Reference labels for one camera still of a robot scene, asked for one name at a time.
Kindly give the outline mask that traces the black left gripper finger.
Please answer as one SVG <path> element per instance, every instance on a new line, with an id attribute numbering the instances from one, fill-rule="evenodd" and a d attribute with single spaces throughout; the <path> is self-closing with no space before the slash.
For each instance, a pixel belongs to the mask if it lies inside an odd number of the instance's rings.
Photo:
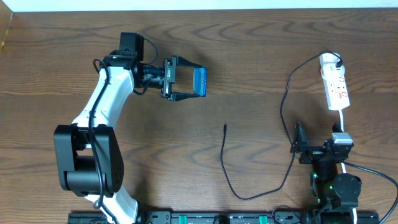
<path id="1" fill-rule="evenodd" d="M 176 101 L 181 101 L 181 100 L 185 100 L 188 98 L 198 98 L 198 97 L 200 97 L 200 96 L 195 93 L 173 92 L 173 93 L 171 93 L 170 101 L 176 102 Z"/>
<path id="2" fill-rule="evenodd" d="M 192 67 L 192 68 L 202 68 L 203 66 L 197 63 L 193 63 L 181 56 L 176 55 L 176 66 Z"/>

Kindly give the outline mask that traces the blue Samsung Galaxy smartphone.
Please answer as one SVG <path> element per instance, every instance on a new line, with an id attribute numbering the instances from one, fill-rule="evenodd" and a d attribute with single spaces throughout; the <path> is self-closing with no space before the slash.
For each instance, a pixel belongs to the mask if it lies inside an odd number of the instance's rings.
<path id="1" fill-rule="evenodd" d="M 193 69 L 193 92 L 200 97 L 206 96 L 207 74 L 208 70 L 206 67 Z"/>

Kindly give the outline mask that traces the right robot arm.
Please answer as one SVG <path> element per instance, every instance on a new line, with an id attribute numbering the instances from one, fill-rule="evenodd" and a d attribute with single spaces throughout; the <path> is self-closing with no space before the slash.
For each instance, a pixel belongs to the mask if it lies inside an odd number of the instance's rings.
<path id="1" fill-rule="evenodd" d="M 353 209 L 358 207 L 362 181 L 348 173 L 339 173 L 337 165 L 348 158 L 353 140 L 341 130 L 339 124 L 332 127 L 330 139 L 322 146 L 310 146 L 303 126 L 295 126 L 291 153 L 299 153 L 301 164 L 313 167 L 310 185 L 319 199 L 317 208 L 302 214 L 303 223 L 353 223 Z"/>

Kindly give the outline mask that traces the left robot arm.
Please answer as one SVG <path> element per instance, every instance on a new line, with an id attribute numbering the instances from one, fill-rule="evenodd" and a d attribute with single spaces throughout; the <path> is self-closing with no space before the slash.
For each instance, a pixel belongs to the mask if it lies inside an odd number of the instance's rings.
<path id="1" fill-rule="evenodd" d="M 161 90 L 170 101 L 206 95 L 208 69 L 181 56 L 161 66 L 144 63 L 144 42 L 123 32 L 119 48 L 93 60 L 99 80 L 83 111 L 53 134 L 60 185 L 93 203 L 108 223 L 146 223 L 137 200 L 123 186 L 124 162 L 114 130 L 131 93 Z"/>

